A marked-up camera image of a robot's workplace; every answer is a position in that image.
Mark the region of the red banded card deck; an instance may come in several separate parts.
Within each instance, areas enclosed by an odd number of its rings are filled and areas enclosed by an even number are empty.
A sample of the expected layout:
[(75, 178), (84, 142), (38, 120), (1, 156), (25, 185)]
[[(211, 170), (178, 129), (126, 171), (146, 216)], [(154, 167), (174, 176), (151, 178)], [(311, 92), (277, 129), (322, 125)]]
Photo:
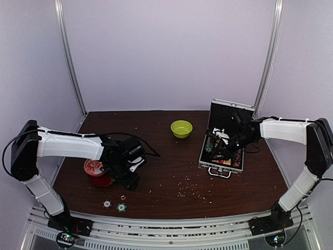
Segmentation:
[(228, 159), (228, 160), (222, 160), (222, 159), (217, 159), (217, 158), (214, 158), (212, 160), (212, 162), (216, 163), (216, 164), (222, 164), (222, 165), (231, 165), (232, 164), (232, 160), (231, 159)]

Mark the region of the aluminium poker chip case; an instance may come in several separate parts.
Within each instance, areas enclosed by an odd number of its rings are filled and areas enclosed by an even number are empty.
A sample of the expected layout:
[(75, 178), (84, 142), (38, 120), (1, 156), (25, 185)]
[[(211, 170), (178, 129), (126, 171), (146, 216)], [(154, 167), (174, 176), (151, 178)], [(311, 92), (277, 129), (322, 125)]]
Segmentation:
[(242, 173), (245, 146), (238, 146), (233, 137), (245, 128), (254, 112), (250, 105), (213, 99), (198, 166), (210, 176), (223, 179)]

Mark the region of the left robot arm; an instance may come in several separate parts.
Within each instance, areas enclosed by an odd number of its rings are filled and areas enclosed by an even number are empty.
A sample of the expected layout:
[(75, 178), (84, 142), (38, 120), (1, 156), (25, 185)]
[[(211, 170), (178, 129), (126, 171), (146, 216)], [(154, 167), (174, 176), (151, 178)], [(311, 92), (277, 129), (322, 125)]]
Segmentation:
[(39, 157), (72, 157), (98, 161), (127, 190), (136, 189), (139, 174), (136, 169), (146, 162), (146, 152), (140, 140), (130, 136), (125, 141), (114, 140), (108, 134), (78, 134), (50, 130), (29, 120), (10, 142), (10, 174), (23, 183), (45, 207), (50, 219), (63, 231), (75, 226), (65, 201), (54, 191), (37, 167)]

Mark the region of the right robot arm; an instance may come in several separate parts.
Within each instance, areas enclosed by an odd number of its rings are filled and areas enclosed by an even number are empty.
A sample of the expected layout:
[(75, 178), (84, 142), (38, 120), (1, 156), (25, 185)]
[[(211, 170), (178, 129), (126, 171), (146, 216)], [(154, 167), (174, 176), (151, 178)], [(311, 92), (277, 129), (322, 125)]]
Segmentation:
[(232, 159), (236, 152), (258, 140), (279, 141), (282, 145), (295, 144), (304, 149), (304, 164), (288, 190), (272, 205), (267, 226), (279, 229), (290, 218), (291, 211), (311, 195), (323, 175), (332, 166), (332, 129), (327, 119), (316, 120), (261, 117), (244, 120), (240, 113), (232, 116), (239, 131), (230, 136), (223, 129), (213, 128), (207, 135), (217, 141), (211, 156)]

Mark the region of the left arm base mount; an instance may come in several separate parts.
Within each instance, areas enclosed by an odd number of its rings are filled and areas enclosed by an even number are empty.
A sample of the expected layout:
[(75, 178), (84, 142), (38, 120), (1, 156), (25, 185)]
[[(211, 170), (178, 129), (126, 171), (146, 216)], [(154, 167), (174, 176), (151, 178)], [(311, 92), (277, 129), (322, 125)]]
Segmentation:
[(48, 220), (47, 226), (79, 236), (90, 236), (93, 222), (89, 219), (72, 216), (69, 218), (51, 217)]

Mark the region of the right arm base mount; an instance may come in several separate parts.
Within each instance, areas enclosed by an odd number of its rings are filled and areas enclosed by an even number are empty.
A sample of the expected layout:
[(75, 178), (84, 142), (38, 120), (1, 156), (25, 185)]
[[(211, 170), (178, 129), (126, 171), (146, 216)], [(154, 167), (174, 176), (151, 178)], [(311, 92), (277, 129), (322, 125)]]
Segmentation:
[(292, 219), (287, 219), (283, 222), (274, 222), (271, 216), (253, 217), (248, 222), (253, 236), (271, 233), (294, 225)]

